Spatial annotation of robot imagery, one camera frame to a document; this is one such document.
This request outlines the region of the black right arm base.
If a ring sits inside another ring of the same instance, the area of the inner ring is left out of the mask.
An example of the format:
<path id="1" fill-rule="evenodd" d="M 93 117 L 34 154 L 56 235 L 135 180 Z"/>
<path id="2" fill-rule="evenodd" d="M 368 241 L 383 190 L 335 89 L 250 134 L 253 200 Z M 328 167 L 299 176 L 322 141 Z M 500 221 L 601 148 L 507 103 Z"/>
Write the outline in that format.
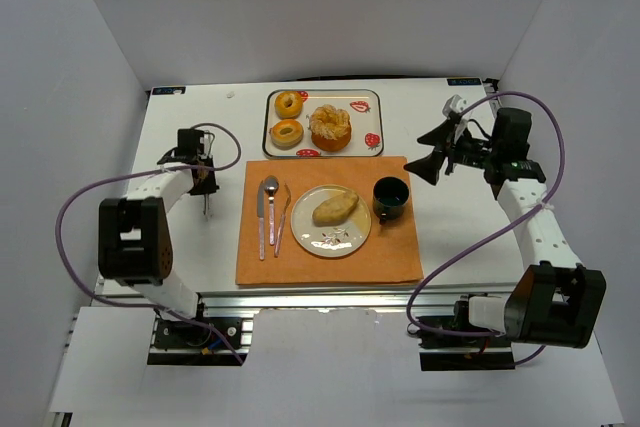
<path id="1" fill-rule="evenodd" d="M 487 332 L 469 323 L 469 297 L 463 295 L 447 315 L 419 316 L 418 321 L 437 329 L 436 333 L 407 325 L 407 334 L 419 345 L 423 372 L 513 370 L 515 359 L 511 342 L 500 337 L 444 335 L 443 330 Z"/>

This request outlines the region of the metal serving tongs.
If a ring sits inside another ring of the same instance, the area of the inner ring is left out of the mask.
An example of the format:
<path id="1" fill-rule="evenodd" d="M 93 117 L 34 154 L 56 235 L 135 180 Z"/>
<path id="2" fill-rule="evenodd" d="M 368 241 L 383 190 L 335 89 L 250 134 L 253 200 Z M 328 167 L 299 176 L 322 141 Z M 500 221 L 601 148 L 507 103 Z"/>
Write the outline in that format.
<path id="1" fill-rule="evenodd" d="M 215 134 L 211 131 L 204 131 L 203 134 L 203 154 L 201 160 L 204 166 L 213 167 L 213 155 L 212 147 L 215 140 Z M 215 173 L 209 170 L 205 170 L 202 174 L 201 194 L 203 196 L 203 215 L 206 220 L 210 218 L 210 203 L 211 195 L 218 190 L 218 186 L 215 180 Z"/>

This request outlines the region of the oblong golden bread roll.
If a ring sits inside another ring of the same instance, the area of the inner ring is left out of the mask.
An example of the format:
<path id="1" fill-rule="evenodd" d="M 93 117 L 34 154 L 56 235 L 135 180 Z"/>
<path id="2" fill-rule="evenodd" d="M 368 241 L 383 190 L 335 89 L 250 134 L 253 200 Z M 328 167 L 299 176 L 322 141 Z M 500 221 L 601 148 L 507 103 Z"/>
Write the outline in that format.
<path id="1" fill-rule="evenodd" d="M 338 225 L 344 222 L 359 203 L 354 191 L 345 191 L 320 203 L 312 213 L 315 225 Z"/>

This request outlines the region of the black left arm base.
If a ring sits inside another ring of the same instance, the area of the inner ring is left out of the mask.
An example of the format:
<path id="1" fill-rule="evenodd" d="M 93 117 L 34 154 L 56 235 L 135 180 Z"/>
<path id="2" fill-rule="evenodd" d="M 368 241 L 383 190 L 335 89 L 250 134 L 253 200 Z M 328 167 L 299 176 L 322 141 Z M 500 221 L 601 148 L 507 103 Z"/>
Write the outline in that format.
<path id="1" fill-rule="evenodd" d="M 251 344 L 254 312 L 204 307 L 201 323 L 212 325 L 218 334 L 172 317 L 157 315 L 147 356 L 149 366 L 240 367 L 233 352 L 245 360 Z"/>

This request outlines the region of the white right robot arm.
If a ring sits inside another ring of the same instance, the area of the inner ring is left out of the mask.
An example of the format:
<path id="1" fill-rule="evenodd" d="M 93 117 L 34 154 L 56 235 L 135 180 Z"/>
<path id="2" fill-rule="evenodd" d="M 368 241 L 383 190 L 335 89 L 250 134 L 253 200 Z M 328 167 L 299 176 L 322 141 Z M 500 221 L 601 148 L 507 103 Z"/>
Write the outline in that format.
<path id="1" fill-rule="evenodd" d="M 431 335 L 503 336 L 511 342 L 583 348 L 591 338 L 606 291 L 604 275 L 586 268 L 569 247 L 552 211 L 553 193 L 540 165 L 529 159 L 530 113 L 501 108 L 487 139 L 473 137 L 462 113 L 452 109 L 419 143 L 431 154 L 405 165 L 430 184 L 457 165 L 482 170 L 510 223 L 524 274 L 508 296 L 471 294 L 455 304 L 453 320 L 411 324 Z"/>

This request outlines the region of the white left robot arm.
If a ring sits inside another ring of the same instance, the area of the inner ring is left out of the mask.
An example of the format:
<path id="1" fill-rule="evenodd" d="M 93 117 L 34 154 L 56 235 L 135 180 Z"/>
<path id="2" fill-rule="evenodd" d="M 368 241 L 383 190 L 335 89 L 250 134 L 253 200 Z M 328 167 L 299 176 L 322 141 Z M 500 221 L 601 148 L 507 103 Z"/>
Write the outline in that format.
<path id="1" fill-rule="evenodd" d="M 210 196 L 219 189 L 211 170 L 213 140 L 210 132 L 180 129 L 177 146 L 158 161 L 160 173 L 99 206 L 101 276 L 189 319 L 198 316 L 200 297 L 173 270 L 167 214 L 184 196 L 201 197 L 203 213 L 209 213 Z"/>

